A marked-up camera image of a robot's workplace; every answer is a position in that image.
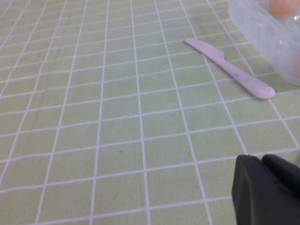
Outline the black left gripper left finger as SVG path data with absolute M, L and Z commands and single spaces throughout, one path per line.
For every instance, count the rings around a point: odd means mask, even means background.
M 300 223 L 300 201 L 285 193 L 262 159 L 255 156 L 237 156 L 232 202 L 239 225 Z

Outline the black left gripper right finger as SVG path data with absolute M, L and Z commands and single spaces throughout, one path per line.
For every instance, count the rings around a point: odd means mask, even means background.
M 277 179 L 280 188 L 293 199 L 300 200 L 300 168 L 287 160 L 273 155 L 266 154 L 262 157 L 271 174 Z

